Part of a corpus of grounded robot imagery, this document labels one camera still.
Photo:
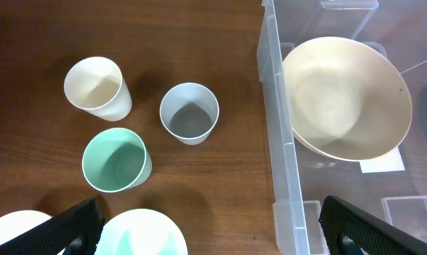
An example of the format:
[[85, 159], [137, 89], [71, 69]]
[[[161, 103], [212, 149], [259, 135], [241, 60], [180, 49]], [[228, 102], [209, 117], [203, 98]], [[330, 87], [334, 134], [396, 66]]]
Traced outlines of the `beige bowl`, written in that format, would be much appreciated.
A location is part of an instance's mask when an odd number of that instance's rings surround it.
[[405, 80], [377, 50], [348, 38], [321, 37], [283, 60], [295, 138], [325, 157], [380, 157], [407, 136], [413, 103]]

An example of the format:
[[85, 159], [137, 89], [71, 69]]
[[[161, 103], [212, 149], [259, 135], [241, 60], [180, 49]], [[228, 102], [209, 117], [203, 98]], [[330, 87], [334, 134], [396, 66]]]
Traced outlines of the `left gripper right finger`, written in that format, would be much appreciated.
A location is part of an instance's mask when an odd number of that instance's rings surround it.
[[319, 216], [331, 255], [427, 255], [427, 243], [330, 195]]

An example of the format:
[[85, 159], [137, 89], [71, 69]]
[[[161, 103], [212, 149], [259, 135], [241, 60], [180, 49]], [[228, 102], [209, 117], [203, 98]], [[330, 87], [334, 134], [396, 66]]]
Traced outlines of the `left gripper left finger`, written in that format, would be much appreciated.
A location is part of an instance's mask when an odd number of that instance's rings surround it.
[[93, 255], [105, 218], [95, 198], [70, 207], [0, 245], [0, 255]]

